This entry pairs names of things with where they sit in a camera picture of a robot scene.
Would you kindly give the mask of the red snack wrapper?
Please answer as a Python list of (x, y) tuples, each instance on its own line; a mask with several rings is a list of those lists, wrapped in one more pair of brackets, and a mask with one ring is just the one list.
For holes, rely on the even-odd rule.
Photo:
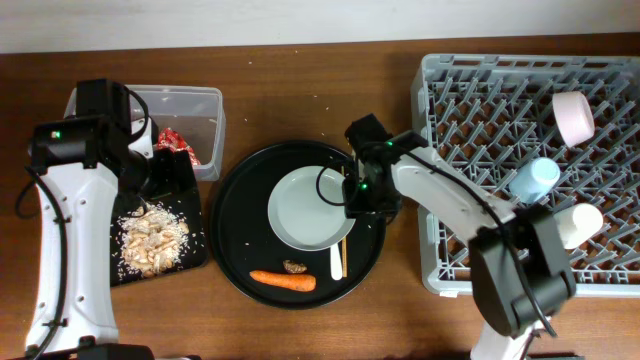
[(185, 138), (170, 127), (163, 129), (159, 133), (157, 148), (159, 150), (169, 149), (171, 152), (187, 152), (192, 166), (199, 166), (201, 164), (194, 149), (188, 144)]

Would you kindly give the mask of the cream paper cup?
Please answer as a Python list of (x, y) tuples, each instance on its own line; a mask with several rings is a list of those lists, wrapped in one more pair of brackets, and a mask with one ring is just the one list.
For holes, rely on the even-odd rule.
[(604, 220), (594, 205), (580, 203), (553, 215), (565, 249), (574, 249), (600, 231)]

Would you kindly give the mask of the blue plastic cup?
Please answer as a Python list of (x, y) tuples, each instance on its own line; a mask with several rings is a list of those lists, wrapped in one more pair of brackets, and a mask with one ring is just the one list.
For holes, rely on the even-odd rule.
[(517, 171), (509, 183), (509, 190), (522, 203), (533, 204), (552, 190), (560, 174), (560, 168), (554, 160), (536, 158)]

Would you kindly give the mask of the orange carrot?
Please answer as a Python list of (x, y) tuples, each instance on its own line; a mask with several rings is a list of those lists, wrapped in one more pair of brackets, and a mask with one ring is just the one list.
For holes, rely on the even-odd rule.
[(249, 276), (259, 283), (297, 292), (311, 292), (316, 288), (316, 278), (308, 274), (279, 274), (254, 270)]

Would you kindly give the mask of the white plastic fork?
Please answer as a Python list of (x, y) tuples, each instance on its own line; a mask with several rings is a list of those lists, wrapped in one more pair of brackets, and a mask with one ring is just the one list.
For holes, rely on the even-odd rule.
[(331, 277), (335, 281), (339, 281), (343, 278), (343, 267), (339, 245), (333, 244), (330, 248), (330, 273)]

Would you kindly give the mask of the wooden chopstick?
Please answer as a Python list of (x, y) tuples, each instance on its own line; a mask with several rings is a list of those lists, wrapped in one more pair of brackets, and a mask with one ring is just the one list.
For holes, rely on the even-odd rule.
[[(343, 177), (345, 176), (345, 168), (341, 166), (341, 174)], [(342, 267), (342, 278), (346, 278), (348, 275), (348, 257), (347, 257), (347, 238), (346, 236), (341, 241), (341, 267)]]

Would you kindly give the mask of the brown food scrap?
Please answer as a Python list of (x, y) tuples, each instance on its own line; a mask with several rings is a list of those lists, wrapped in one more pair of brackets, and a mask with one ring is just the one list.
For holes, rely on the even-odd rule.
[(285, 260), (283, 262), (285, 271), (289, 274), (303, 274), (307, 271), (305, 264), (297, 263), (292, 260)]

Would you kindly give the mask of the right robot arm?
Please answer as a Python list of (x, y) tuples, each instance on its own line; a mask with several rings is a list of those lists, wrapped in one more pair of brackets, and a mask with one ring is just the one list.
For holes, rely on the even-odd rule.
[(456, 171), (416, 132), (388, 133), (374, 115), (352, 122), (345, 137), (354, 172), (345, 212), (391, 216), (410, 198), (468, 249), (472, 295), (484, 326), (473, 359), (524, 359), (551, 316), (574, 296), (562, 233), (540, 205), (519, 208)]

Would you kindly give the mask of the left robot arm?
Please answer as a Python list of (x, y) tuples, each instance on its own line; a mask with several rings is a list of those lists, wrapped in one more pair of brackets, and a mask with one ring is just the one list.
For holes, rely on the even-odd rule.
[(97, 79), (78, 83), (62, 120), (35, 128), (42, 237), (27, 358), (152, 357), (120, 342), (111, 289), (205, 261), (202, 170), (158, 138), (196, 119), (220, 132), (219, 91)]

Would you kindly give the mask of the pink bowl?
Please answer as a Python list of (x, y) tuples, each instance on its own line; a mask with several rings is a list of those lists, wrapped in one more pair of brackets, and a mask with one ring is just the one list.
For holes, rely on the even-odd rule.
[(563, 92), (552, 96), (552, 110), (564, 143), (573, 147), (591, 139), (595, 123), (587, 98), (581, 92)]

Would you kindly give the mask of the round black tray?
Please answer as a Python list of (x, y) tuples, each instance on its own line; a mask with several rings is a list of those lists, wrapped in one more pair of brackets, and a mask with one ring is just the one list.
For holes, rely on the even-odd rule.
[[(303, 166), (348, 158), (328, 144), (287, 141), (254, 152), (226, 176), (211, 208), (210, 243), (219, 267), (236, 288), (260, 303), (301, 310), (334, 302), (366, 278), (383, 248), (385, 220), (373, 215), (356, 220), (347, 237), (348, 276), (339, 281), (331, 278), (329, 251), (291, 248), (276, 236), (268, 221), (268, 198), (282, 177)], [(254, 270), (282, 273), (285, 260), (306, 265), (316, 278), (316, 288), (296, 292), (250, 277)]]

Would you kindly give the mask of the grey plate with food scraps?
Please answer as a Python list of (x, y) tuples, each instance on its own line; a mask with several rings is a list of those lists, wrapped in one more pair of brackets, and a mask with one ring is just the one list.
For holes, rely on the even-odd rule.
[(322, 166), (305, 166), (282, 177), (269, 196), (267, 215), (276, 236), (301, 251), (320, 251), (337, 244), (354, 227), (342, 193), (344, 176)]

